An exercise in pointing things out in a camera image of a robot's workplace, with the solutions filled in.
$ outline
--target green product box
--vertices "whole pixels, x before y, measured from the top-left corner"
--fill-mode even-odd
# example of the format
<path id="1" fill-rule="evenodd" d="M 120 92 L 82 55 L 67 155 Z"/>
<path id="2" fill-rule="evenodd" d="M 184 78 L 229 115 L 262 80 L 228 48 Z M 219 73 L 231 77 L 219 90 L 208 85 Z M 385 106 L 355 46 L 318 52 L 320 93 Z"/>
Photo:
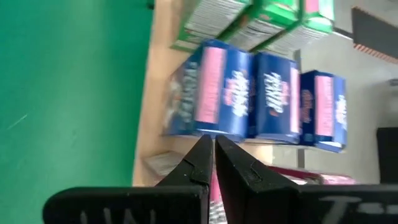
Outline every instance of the green product box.
<path id="1" fill-rule="evenodd" d="M 217 38 L 252 0 L 182 0 L 174 5 L 173 49 L 193 52 L 204 39 Z"/>
<path id="2" fill-rule="evenodd" d="M 257 46 L 254 51 L 288 55 L 333 32 L 333 0 L 301 0 L 300 19 L 285 31 Z"/>
<path id="3" fill-rule="evenodd" d="M 251 50 L 298 21 L 299 1 L 254 0 L 220 39 L 243 50 Z"/>

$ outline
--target blue box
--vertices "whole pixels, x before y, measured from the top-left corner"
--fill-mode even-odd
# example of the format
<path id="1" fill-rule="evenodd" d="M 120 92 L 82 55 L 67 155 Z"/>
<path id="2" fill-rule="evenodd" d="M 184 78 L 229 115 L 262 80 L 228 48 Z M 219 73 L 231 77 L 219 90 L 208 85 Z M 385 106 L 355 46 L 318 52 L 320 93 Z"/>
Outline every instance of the blue box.
<path id="1" fill-rule="evenodd" d="M 300 77 L 296 62 L 269 53 L 254 60 L 248 142 L 297 144 L 300 137 Z"/>
<path id="2" fill-rule="evenodd" d="M 346 83 L 330 73 L 301 74 L 300 145 L 341 152 L 347 142 Z"/>
<path id="3" fill-rule="evenodd" d="M 219 40 L 204 41 L 172 75 L 164 133 L 247 135 L 252 55 Z"/>

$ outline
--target green mat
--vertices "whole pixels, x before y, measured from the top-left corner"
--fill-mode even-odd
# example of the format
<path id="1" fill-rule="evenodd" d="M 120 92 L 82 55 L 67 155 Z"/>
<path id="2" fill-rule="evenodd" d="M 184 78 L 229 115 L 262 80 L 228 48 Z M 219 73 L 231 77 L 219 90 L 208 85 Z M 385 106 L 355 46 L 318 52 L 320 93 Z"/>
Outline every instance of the green mat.
<path id="1" fill-rule="evenodd" d="M 131 185 L 146 4 L 0 1 L 1 223 L 42 223 L 62 189 Z"/>

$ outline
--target green surface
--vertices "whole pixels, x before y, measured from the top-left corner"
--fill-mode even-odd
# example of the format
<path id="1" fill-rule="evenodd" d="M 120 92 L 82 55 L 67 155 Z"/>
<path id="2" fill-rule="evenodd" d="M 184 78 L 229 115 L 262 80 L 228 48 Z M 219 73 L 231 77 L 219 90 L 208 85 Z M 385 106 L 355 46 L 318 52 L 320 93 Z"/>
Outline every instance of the green surface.
<path id="1" fill-rule="evenodd" d="M 42 223 L 65 188 L 131 185 L 146 4 L 0 1 L 0 223 Z"/>

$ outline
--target white wall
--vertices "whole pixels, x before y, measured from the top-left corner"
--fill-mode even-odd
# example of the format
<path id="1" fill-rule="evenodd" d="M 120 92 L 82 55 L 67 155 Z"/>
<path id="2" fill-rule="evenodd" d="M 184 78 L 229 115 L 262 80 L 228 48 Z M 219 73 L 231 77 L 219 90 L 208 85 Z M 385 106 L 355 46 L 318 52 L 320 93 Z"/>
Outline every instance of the white wall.
<path id="1" fill-rule="evenodd" d="M 353 4 L 398 25 L 398 1 L 335 0 L 336 26 L 352 31 Z M 302 49 L 303 71 L 318 69 L 346 78 L 348 145 L 345 153 L 305 152 L 307 169 L 348 174 L 364 183 L 379 182 L 376 129 L 382 125 L 386 102 L 386 81 L 398 78 L 398 66 L 353 48 L 351 40 L 337 35 Z M 275 163 L 296 166 L 293 149 L 274 149 Z"/>

